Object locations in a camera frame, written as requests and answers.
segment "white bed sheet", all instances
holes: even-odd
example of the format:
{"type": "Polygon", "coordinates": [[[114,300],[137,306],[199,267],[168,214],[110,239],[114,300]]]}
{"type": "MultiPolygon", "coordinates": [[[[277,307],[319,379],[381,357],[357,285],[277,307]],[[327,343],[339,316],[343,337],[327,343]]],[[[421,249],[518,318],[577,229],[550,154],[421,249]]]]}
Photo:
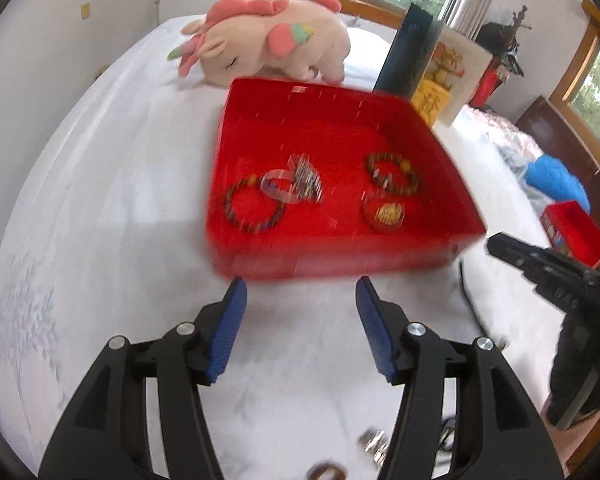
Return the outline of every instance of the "white bed sheet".
{"type": "MultiPolygon", "coordinates": [[[[161,25],[94,83],[52,136],[11,215],[0,250],[0,429],[33,470],[109,337],[160,337],[228,285],[203,239],[226,91],[204,84],[197,67],[179,80],[165,61],[191,19],[161,25]]],[[[362,30],[350,35],[346,84],[371,89],[389,46],[362,30]]],[[[462,113],[436,134],[490,233],[546,245],[526,197],[471,119],[462,113]]],[[[482,317],[510,340],[505,355],[540,406],[562,316],[482,244],[464,258],[482,317]]],[[[202,391],[228,480],[300,478],[326,459],[352,478],[376,477],[356,439],[369,426],[391,430],[401,390],[375,370],[355,280],[248,284],[226,373],[202,391]]],[[[381,297],[442,337],[478,335],[455,266],[372,280],[381,297]]],[[[154,442],[155,407],[149,427],[154,442]]]]}

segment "red box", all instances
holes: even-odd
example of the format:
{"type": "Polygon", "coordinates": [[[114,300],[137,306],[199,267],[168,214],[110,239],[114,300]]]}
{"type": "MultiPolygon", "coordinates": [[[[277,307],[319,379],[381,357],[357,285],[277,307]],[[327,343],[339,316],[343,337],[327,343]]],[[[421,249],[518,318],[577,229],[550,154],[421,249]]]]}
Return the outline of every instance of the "red box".
{"type": "Polygon", "coordinates": [[[600,228],[575,200],[557,202],[540,216],[552,247],[588,266],[600,259],[600,228]]]}
{"type": "MultiPolygon", "coordinates": [[[[274,201],[257,188],[238,192],[233,204],[255,221],[274,210],[274,201]]],[[[403,99],[259,78],[232,84],[206,212],[206,234],[221,274],[359,276],[441,266],[485,232],[455,166],[403,99]],[[397,197],[406,214],[402,226],[389,234],[373,229],[362,215],[362,194],[377,190],[365,159],[377,152],[408,158],[421,180],[414,196],[397,197]],[[289,157],[301,153],[320,174],[322,203],[288,205],[279,224],[258,234],[242,232],[227,220],[222,200],[231,185],[250,174],[285,169],[289,157]]]]}

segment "stuffed unicorn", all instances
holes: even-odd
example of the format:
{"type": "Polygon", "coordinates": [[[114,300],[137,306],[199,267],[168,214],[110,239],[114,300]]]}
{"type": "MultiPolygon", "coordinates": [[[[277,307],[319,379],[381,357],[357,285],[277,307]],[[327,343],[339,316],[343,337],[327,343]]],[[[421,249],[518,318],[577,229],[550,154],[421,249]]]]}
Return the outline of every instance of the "stuffed unicorn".
{"type": "Polygon", "coordinates": [[[200,62],[206,80],[225,87],[266,66],[298,81],[320,73],[341,83],[350,43],[339,11],[338,0],[220,0],[182,29],[194,36],[169,59],[181,58],[182,77],[200,62]]]}

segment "pillow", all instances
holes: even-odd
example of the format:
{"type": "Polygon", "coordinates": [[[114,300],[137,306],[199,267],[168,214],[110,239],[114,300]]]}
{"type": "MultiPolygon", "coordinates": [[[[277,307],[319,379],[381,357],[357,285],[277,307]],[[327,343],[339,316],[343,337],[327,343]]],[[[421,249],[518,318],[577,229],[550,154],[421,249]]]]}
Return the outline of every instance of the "pillow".
{"type": "Polygon", "coordinates": [[[529,164],[525,178],[527,184],[542,191],[556,202],[575,200],[584,211],[591,212],[591,204],[584,187],[557,158],[542,155],[529,164]]]}

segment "metal bolt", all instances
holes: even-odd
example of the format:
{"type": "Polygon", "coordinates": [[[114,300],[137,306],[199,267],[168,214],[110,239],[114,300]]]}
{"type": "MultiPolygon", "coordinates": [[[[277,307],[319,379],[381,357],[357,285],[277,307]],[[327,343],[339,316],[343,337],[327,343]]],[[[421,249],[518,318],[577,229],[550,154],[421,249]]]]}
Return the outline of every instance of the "metal bolt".
{"type": "Polygon", "coordinates": [[[481,337],[478,339],[478,348],[482,350],[493,350],[493,341],[488,337],[481,337]]]}
{"type": "Polygon", "coordinates": [[[427,329],[422,323],[409,323],[409,326],[407,327],[407,332],[416,337],[424,335],[426,331],[427,329]]]}
{"type": "Polygon", "coordinates": [[[191,335],[196,331],[196,326],[189,321],[180,323],[176,328],[176,332],[180,335],[191,335]]]}
{"type": "Polygon", "coordinates": [[[123,338],[121,335],[115,335],[109,339],[109,348],[112,350],[120,350],[125,344],[125,338],[123,338]]]}

